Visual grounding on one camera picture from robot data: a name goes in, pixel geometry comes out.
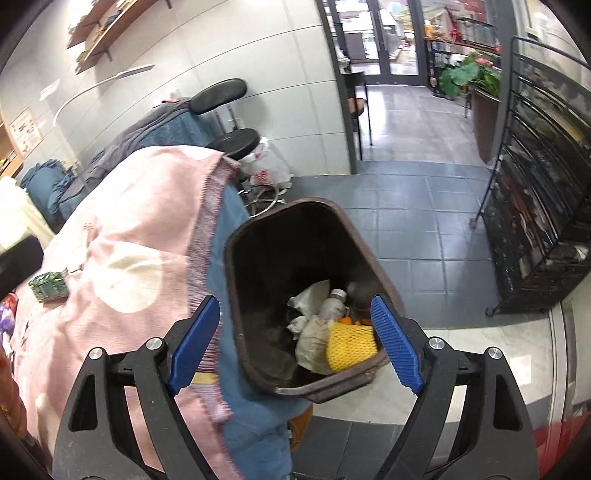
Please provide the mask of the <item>green snack wrapper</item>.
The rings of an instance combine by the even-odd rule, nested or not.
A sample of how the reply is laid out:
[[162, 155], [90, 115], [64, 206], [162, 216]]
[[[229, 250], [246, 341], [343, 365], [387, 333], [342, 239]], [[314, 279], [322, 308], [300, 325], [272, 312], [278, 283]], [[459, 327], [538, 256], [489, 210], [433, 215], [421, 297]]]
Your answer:
[[46, 272], [33, 277], [28, 286], [39, 303], [65, 299], [69, 290], [61, 272]]

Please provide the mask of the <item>yellow foam fruit net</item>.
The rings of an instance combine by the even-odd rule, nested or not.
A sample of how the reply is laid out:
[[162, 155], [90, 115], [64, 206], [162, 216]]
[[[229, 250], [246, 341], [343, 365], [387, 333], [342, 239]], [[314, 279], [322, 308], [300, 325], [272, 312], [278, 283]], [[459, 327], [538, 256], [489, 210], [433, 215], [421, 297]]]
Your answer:
[[335, 322], [329, 331], [327, 360], [334, 372], [342, 372], [361, 364], [379, 352], [372, 326]]

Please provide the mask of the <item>small plastic bottle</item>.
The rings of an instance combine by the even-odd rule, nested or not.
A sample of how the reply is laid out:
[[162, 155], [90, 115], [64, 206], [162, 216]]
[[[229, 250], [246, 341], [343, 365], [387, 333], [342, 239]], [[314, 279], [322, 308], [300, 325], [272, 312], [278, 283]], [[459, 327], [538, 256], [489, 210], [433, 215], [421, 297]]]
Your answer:
[[318, 309], [318, 318], [328, 321], [339, 321], [349, 316], [349, 308], [346, 306], [346, 291], [332, 289], [329, 297], [322, 301]]

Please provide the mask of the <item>white paper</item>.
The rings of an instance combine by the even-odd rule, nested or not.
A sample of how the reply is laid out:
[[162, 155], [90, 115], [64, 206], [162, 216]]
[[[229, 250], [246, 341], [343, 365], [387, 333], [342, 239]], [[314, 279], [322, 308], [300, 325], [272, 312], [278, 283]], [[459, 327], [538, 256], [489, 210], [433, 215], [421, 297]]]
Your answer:
[[322, 305], [322, 301], [329, 297], [329, 280], [320, 281], [312, 284], [297, 296], [291, 297], [287, 301], [290, 309], [297, 311], [297, 317], [290, 320], [287, 324], [287, 330], [294, 336], [294, 339], [300, 337], [304, 327], [307, 326]]

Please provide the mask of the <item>brown paper bag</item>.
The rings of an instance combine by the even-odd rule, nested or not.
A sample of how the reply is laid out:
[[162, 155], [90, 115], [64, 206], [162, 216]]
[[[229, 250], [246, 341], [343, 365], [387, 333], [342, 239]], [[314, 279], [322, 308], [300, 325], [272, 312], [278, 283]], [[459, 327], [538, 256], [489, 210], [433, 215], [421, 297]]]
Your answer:
[[314, 316], [304, 329], [301, 330], [295, 346], [297, 365], [315, 374], [331, 375], [327, 349], [329, 335], [331, 335], [332, 320], [325, 320]]

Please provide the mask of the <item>dark brown trash bin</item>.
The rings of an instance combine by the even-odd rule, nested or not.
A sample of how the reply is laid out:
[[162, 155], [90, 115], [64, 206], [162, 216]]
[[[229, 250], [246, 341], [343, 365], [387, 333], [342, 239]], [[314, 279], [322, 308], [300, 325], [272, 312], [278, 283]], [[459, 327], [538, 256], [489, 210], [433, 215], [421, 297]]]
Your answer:
[[325, 341], [304, 338], [305, 324], [318, 320], [334, 291], [346, 316], [363, 324], [378, 294], [404, 308], [372, 249], [334, 202], [304, 198], [249, 220], [229, 237], [224, 262], [238, 359], [259, 389], [321, 404], [370, 384], [385, 365], [380, 349], [332, 373]]

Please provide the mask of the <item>black metal rack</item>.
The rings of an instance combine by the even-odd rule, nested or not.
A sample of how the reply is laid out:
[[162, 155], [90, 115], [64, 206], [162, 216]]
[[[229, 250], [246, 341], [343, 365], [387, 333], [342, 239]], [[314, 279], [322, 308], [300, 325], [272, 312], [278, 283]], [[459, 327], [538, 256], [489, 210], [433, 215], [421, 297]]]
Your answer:
[[498, 303], [485, 314], [551, 309], [590, 272], [590, 88], [584, 60], [511, 40], [503, 138], [476, 218], [486, 227]]

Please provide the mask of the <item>cream cloth over chair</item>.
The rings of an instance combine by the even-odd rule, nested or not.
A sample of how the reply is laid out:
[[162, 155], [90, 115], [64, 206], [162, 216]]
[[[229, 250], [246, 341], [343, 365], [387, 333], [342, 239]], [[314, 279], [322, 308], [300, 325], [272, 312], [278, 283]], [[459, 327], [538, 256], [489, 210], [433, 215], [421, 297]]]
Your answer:
[[0, 181], [0, 250], [5, 252], [25, 237], [35, 236], [43, 249], [54, 238], [54, 233], [28, 193], [11, 177]]

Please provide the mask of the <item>blue massage bed grey blanket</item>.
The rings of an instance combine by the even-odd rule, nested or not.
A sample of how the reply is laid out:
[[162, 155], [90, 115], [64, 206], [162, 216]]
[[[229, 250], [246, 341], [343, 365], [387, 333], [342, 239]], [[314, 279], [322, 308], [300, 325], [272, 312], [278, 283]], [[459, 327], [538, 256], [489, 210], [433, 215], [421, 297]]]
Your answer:
[[50, 159], [29, 169], [20, 187], [27, 191], [51, 231], [57, 233], [89, 192], [133, 152], [151, 146], [211, 144], [211, 122], [193, 113], [189, 103], [188, 98], [182, 98], [152, 108], [100, 151], [81, 176], [59, 160]]

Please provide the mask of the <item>white plastic bag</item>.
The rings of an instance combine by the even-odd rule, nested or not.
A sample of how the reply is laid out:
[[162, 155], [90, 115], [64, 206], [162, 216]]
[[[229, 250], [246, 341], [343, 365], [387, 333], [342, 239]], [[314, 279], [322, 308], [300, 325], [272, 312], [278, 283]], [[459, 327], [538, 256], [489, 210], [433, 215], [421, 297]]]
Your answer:
[[269, 186], [290, 189], [293, 174], [280, 151], [266, 137], [260, 138], [259, 145], [238, 161], [242, 173], [249, 178], [252, 186]]

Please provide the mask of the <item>black stool with backrest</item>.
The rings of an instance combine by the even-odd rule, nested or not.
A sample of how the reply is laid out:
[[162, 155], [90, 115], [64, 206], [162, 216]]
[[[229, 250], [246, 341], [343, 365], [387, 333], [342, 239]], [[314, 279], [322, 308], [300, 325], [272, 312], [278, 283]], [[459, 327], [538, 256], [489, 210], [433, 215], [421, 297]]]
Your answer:
[[260, 142], [259, 133], [240, 125], [232, 110], [231, 104], [245, 97], [246, 93], [245, 80], [228, 78], [201, 90], [189, 102], [193, 114], [202, 116], [212, 113], [217, 121], [219, 133], [214, 135], [207, 148], [222, 152], [235, 161], [252, 154]]

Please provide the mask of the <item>potted green plant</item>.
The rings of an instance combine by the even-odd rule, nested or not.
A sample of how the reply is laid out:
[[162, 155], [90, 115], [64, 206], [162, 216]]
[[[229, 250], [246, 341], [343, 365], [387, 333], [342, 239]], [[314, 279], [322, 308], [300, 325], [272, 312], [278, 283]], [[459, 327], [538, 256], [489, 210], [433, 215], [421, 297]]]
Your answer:
[[500, 107], [501, 70], [497, 57], [473, 51], [455, 65], [444, 68], [438, 80], [450, 99], [467, 95], [472, 108], [473, 129], [478, 153], [485, 164], [491, 162], [493, 141]]

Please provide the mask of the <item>white floor lamp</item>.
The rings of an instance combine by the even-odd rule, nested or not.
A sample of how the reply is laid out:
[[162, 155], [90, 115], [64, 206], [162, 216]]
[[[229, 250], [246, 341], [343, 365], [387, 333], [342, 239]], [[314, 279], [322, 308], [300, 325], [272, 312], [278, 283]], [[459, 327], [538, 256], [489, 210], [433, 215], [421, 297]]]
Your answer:
[[117, 74], [106, 78], [104, 80], [101, 80], [100, 82], [82, 90], [81, 92], [75, 94], [74, 96], [72, 96], [71, 98], [69, 98], [67, 101], [65, 101], [57, 110], [57, 112], [55, 113], [54, 117], [53, 117], [53, 121], [52, 124], [53, 126], [57, 125], [57, 121], [58, 118], [60, 117], [60, 115], [63, 113], [64, 109], [66, 107], [68, 107], [71, 103], [73, 103], [75, 100], [77, 100], [78, 98], [84, 96], [85, 94], [89, 93], [90, 91], [96, 90], [99, 87], [102, 87], [104, 85], [110, 84], [112, 82], [116, 82], [125, 78], [129, 78], [135, 75], [139, 75], [139, 74], [143, 74], [146, 72], [149, 72], [150, 70], [152, 70], [155, 67], [155, 64], [145, 64], [145, 65], [140, 65], [134, 68], [130, 68], [124, 71], [120, 71]]

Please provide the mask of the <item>wall poster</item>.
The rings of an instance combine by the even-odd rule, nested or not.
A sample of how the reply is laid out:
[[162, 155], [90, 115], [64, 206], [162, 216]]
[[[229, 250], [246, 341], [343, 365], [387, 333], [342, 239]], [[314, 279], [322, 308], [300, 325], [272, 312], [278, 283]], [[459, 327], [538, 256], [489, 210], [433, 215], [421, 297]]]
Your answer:
[[9, 132], [19, 155], [23, 159], [27, 158], [43, 141], [41, 131], [29, 108], [25, 109], [9, 124]]

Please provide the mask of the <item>wooden wall shelves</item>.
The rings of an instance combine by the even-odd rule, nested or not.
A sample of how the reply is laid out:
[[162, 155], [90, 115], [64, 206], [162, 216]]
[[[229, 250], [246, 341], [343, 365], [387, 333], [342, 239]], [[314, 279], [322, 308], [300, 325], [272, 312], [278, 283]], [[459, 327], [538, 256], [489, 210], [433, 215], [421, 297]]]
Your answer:
[[84, 46], [76, 59], [75, 74], [94, 68], [103, 56], [111, 61], [110, 48], [115, 41], [156, 3], [156, 0], [92, 1], [89, 11], [68, 30], [66, 48]]

